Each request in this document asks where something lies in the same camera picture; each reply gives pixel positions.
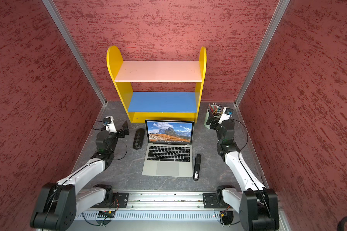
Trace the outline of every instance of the cable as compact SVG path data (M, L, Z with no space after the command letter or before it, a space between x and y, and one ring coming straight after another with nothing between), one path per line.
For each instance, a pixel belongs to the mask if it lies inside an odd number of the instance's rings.
M105 124L105 126L106 126L106 128L108 128L108 132L109 133L111 133L111 130L109 130L109 127L108 127L108 125L106 125ZM120 159L113 159L113 160L122 160L123 158L125 158L125 156L126 156L126 154L127 154L127 150L128 150L128 148L127 148L127 144L126 144L126 142L125 141L123 141L123 140L121 140L120 138L118 138L118 137L116 137L118 140L120 140L120 141L122 141L122 142L124 142L125 143L125 146L126 146L126 152L125 152L125 155L122 157L122 158L120 158Z
M84 220L86 221L86 222L88 222L87 220L86 220L86 218L85 218L85 216L84 216L84 213L81 213L82 214L82 216L83 216L83 218L84 218Z
M116 204L114 204L114 211L116 212L118 208L120 207L120 203L118 202L118 199L116 198L117 201L117 209L116 209Z
M121 139L119 139L119 140L125 143L125 146L126 146L126 152L125 152L125 155L124 155L122 158L119 158L119 159L113 159L113 160L122 160L123 158L125 158L125 156L126 156L126 154L127 154L127 150L128 150L128 148L127 148L127 144L126 144L126 142L125 142L125 141L123 141L123 140L121 140Z
M230 208L230 206L228 206L226 210L221 211L220 214L221 214L221 213L226 213L225 216L227 216L227 210L228 210L229 208Z
M249 134L248 134L247 127L245 127L245 125L244 125L242 122L240 122L240 121L238 121L238 120L236 120L236 119L233 119L233 120L235 120L235 121L241 123L241 125L245 128L245 131L247 132L247 141L246 141L245 145L239 150L239 153L238 153L239 162L240 162L240 164L243 166L243 169L246 171L246 173L248 174L249 178L250 178L250 179L252 180L252 182L254 183L254 186L260 191L259 187L258 187L257 184L254 182L253 178L250 176L250 174L248 173L248 171L246 170L246 168L244 167L244 165L243 165L243 163L242 163L242 161L241 161L241 159L240 159L240 152L241 152L241 150L242 150L243 148L245 148L245 146L248 144L248 141L249 141ZM271 217L271 213L270 213L270 211L269 211L269 208L268 208L268 205L267 205L267 203L266 203L266 200L265 200L265 198L264 198L264 196L263 196L263 193L261 193L261 196L262 196L263 201L264 201L264 204L265 204L265 206L266 206L266 208L267 208L269 217Z
M79 173L82 169L84 169L84 168L87 167L88 165L85 165L84 167L82 167L81 169L79 169L77 172L73 173L69 178L71 178L71 177L73 177L74 175L76 175L77 173ZM51 206L52 206L52 204L53 204L53 201L54 201L54 197L55 197L55 195L56 195L56 192L58 191L58 188L59 188L60 186L63 186L63 185L69 180L69 178L66 179L61 185L57 186L56 190L55 190L55 191L51 194L51 196L49 197L49 201L46 202L46 205L49 204L50 201L51 201L51 204L50 204L49 209L48 209L48 211L47 211L47 213L46 213L46 215L45 215L43 227L41 228L42 231L44 231L45 222L46 222L46 219L47 219L47 217L48 217L50 208L51 208Z
M100 130L100 129L102 129L103 127L99 128L99 129L94 128L94 125L95 125L97 122L102 122L102 123L103 123L103 126L105 125L103 121L95 121L95 123L93 124L93 129L94 129L94 130Z
M347 216L343 217L337 224L337 231L344 231L344 224L347 222Z
M238 222L235 222L235 223L232 223L232 224L229 224L229 225L236 225L236 224L238 224L240 221L238 221Z
M241 150L243 150L243 148L245 148L245 146L248 144L248 141L249 141L249 134L248 134L247 127L245 127L245 125L244 125L242 122L240 122L240 121L238 121L238 120L236 120L236 119L232 119L232 120L235 120L235 121L241 123L241 125L245 128L245 131L247 131L247 141L246 141L245 145L240 149L240 151L239 151L239 153L240 153Z

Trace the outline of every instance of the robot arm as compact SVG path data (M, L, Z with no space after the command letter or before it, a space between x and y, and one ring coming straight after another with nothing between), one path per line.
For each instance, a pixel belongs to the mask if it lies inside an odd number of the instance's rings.
M116 130L111 116L104 118L103 123L101 132L97 134L97 151L88 162L66 178L42 187L30 220L32 228L63 231L86 209L96 204L99 207L113 204L111 186L96 185L77 195L91 179L111 165L118 138L129 134L127 121L120 130Z
M234 110L224 107L220 118L211 113L207 125L217 132L217 152L234 173L241 192L227 186L217 188L217 201L230 205L239 213L246 231L279 229L278 201L276 193L266 188L245 163L240 149L234 142Z

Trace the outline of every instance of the blue shelf board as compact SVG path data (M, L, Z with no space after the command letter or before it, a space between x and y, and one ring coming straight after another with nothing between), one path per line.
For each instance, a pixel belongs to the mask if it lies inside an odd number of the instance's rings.
M128 112L196 113L194 92L134 92Z

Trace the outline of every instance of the red wire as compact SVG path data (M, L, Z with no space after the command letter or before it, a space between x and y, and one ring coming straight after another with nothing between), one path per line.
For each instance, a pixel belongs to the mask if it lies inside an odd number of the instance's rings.
M117 209L120 207L120 203L118 202L118 199L116 198L117 200Z
M224 212L226 212L227 210L228 210L228 208L230 208L230 206L228 206L227 207L227 209L226 210L224 210L224 211L222 211L221 213L224 213Z

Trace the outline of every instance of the black cable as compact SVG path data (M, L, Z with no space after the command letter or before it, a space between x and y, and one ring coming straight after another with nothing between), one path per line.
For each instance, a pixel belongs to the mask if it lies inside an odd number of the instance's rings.
M84 216L84 213L81 213L82 214L82 216L83 216L83 218L84 218L84 220L86 221L86 222L88 222L87 220L86 220L86 218L85 218L85 216Z
M127 150L128 150L128 148L127 148L127 144L126 144L126 142L125 142L125 141L123 141L123 140L121 140L121 139L119 139L119 140L125 143L125 146L126 146L126 152L125 152L125 155L124 155L122 158L119 158L119 159L113 159L113 160L122 160L123 158L125 158L125 156L126 156L126 154L127 154Z
M109 130L109 127L106 125L106 128L108 128L108 132L109 133L111 133L111 130ZM123 140L121 140L120 138L118 138L118 137L116 137L118 140L120 140L120 141L122 141L122 142L124 142L125 143L125 146L126 146L126 152L125 152L125 155L122 157L122 158L119 158L119 159L113 159L113 160L122 160L123 158L125 158L125 156L126 156L126 154L127 154L127 150L128 150L128 148L127 148L127 144L126 144L126 142L125 141L123 141Z
M95 125L97 122L102 122L102 123L103 123L103 126L105 125L103 121L95 121L95 123L93 124L93 129L94 129L94 130L100 130L100 129L102 129L103 127L99 128L99 129L94 128L94 125Z
M238 153L239 162L240 162L240 164L243 166L243 169L246 171L246 173L248 174L249 178L250 178L250 179L252 180L252 182L254 183L254 186L260 191L259 187L258 187L257 184L254 182L254 180L252 179L252 177L250 176L250 174L248 173L248 171L246 170L246 168L244 167L244 165L243 165L243 163L242 163L242 161L241 161L241 159L240 159L240 152L241 152L241 150L242 150L243 148L245 148L245 146L248 144L248 140L249 140L249 134L248 134L247 127L245 127L245 125L244 125L242 122L240 122L240 121L238 121L238 120L236 120L236 119L233 119L233 120L235 120L235 121L241 123L241 125L245 128L245 131L247 132L247 142L246 142L245 145L240 149L240 151L239 151L239 153ZM268 205L267 205L266 200L265 200L265 198L264 198L264 196L263 196L262 193L261 193L261 196L262 196L263 201L264 201L264 203L265 203L265 206L266 206L266 208L267 208L269 217L271 217L271 213L270 213L270 211L269 211Z
M77 172L75 172L74 174L72 174L69 178L71 178L71 177L73 177L74 175L76 175L78 172L80 172L82 169L86 168L88 165L85 165L83 168L81 168L80 170L78 170ZM52 206L52 204L53 204L53 201L54 201L54 197L55 197L55 195L56 195L56 192L58 191L58 188L59 188L60 186L63 186L63 185L68 181L68 179L66 179L61 185L57 186L56 190L51 194L51 196L50 196L50 198L49 198L49 201L46 202L46 205L49 204L50 201L51 201L51 204L50 204L49 209L48 209L48 211L47 211L47 213L46 213L46 215L45 215L43 227L41 228L42 231L44 231L45 222L46 222L46 219L47 219L47 217L48 217L50 208L51 208L51 206Z
M235 222L235 223L232 223L232 224L229 224L229 225L236 225L236 224L238 224L240 221L238 221L238 222Z
M347 222L347 216L343 217L337 224L337 231L344 231L344 224Z

